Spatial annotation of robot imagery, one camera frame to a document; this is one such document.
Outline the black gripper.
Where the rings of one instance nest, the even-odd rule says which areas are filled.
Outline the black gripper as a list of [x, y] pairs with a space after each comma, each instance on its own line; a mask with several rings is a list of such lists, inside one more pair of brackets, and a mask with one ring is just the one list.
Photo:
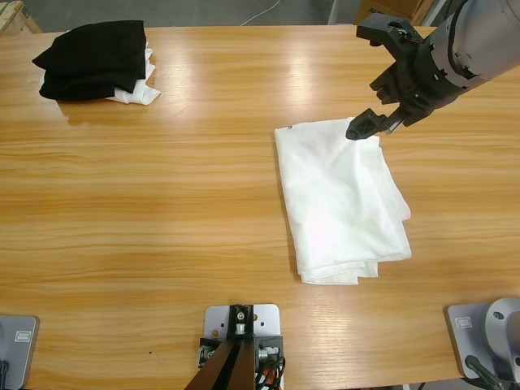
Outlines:
[[453, 102], [460, 89], [451, 84], [432, 58], [428, 39], [395, 39], [385, 48], [394, 58], [394, 64], [383, 71], [370, 88], [382, 104], [397, 103], [388, 117], [377, 115], [372, 109], [364, 110], [349, 122], [345, 136], [351, 141], [372, 137], [387, 120], [384, 132], [395, 132], [425, 119], [434, 110]]

